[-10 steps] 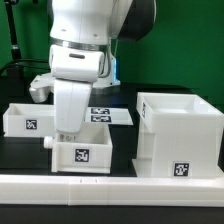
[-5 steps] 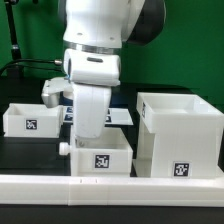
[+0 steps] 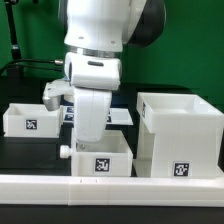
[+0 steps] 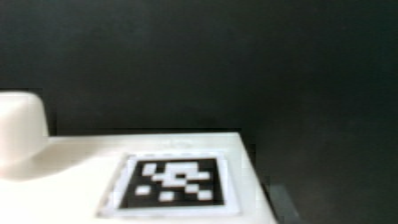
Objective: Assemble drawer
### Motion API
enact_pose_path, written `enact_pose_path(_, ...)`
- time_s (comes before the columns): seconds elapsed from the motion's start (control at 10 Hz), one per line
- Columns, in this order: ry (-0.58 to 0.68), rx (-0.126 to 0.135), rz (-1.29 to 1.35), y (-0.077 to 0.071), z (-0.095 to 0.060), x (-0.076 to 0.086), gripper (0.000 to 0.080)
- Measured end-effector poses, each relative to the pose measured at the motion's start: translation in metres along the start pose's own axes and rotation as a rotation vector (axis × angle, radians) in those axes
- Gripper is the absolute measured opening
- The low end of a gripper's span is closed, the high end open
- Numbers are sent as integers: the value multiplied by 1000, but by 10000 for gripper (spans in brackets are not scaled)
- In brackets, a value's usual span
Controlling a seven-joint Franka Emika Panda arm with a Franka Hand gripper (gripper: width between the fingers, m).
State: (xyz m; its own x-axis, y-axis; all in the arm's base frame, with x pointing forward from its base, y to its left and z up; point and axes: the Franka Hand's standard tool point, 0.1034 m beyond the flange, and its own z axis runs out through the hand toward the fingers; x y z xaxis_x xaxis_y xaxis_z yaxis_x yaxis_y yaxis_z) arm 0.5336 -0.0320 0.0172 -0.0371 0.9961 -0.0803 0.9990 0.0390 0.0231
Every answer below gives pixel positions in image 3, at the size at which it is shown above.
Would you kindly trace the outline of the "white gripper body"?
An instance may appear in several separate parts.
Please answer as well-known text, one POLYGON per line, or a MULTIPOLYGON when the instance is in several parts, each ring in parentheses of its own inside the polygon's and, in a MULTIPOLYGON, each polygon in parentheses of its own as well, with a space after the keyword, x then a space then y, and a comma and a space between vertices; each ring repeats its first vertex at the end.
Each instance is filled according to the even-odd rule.
POLYGON ((66 54, 64 71, 74 88, 74 138, 78 143, 101 140, 112 92, 120 85, 120 69, 116 58, 66 54))

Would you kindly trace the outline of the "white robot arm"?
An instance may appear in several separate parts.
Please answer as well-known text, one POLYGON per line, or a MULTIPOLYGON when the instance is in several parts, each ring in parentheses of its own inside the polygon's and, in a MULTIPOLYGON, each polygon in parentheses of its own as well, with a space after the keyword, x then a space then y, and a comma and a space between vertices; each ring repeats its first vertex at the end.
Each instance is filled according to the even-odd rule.
POLYGON ((163 0, 60 0, 67 22, 64 72, 74 96, 74 138, 101 140, 119 88, 120 54, 126 44, 147 47, 163 32, 163 0))

